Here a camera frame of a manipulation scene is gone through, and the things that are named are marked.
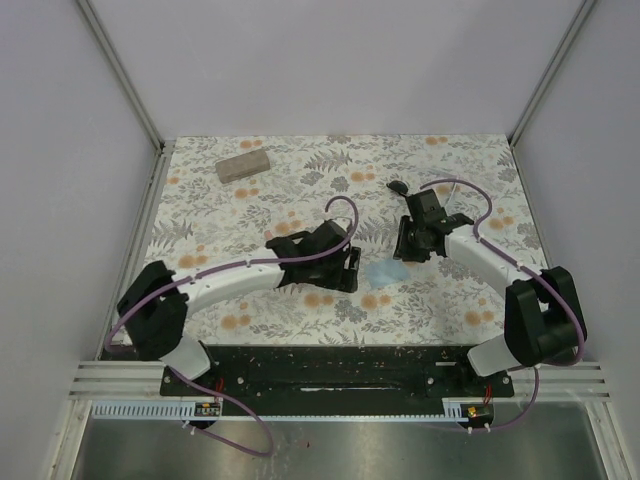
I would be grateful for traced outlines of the light blue cleaning cloth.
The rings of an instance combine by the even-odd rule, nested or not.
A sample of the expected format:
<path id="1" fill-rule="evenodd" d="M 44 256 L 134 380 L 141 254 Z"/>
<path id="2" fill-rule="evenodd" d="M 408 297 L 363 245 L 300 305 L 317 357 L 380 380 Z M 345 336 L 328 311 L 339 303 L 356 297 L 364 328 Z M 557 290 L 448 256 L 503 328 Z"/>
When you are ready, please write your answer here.
<path id="1" fill-rule="evenodd" d="M 364 270 L 366 280 L 373 289 L 385 288 L 403 282 L 410 277 L 405 264 L 394 259 L 385 259 L 368 264 Z"/>

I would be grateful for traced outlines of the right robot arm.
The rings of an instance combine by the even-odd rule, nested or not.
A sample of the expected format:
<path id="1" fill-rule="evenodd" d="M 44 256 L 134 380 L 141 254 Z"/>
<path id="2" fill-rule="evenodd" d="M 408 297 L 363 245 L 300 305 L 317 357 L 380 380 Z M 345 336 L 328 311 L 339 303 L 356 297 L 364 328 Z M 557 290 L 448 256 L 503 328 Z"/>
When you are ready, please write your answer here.
<path id="1" fill-rule="evenodd" d="M 500 371 L 582 359 L 586 327 L 566 269 L 535 270 L 516 261 L 463 214 L 434 222 L 402 216 L 393 258 L 424 263 L 433 254 L 470 269 L 504 300 L 503 333 L 470 348 L 468 363 L 454 373 L 462 393 L 480 394 Z"/>

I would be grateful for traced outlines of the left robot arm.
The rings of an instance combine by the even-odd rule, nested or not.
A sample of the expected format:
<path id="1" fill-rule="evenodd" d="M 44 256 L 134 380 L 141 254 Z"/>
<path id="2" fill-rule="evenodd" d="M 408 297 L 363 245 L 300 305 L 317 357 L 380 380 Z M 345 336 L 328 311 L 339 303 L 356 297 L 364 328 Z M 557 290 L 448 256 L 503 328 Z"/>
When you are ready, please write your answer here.
<path id="1" fill-rule="evenodd" d="M 205 395 L 217 372 L 205 347 L 184 333 L 195 313 L 246 294 L 289 285 L 354 293 L 361 250 L 347 229 L 326 220 L 313 231 L 269 240 L 249 256 L 178 272 L 162 261 L 146 265 L 117 303 L 115 329 L 124 329 L 141 361 L 160 361 L 182 375 L 192 393 Z"/>

